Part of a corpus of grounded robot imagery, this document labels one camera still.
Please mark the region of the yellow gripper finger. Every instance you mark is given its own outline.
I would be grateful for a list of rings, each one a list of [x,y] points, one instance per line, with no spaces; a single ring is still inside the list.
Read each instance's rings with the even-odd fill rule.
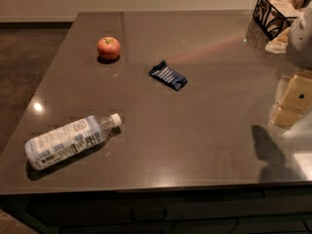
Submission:
[[[278,83],[271,124],[290,129],[312,106],[312,71],[306,69],[292,77],[283,75]]]

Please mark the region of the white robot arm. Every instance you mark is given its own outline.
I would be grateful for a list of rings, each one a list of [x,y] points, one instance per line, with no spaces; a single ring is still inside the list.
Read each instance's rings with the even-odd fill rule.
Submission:
[[[312,105],[312,5],[292,23],[288,38],[289,61],[301,68],[279,81],[270,125],[289,130]]]

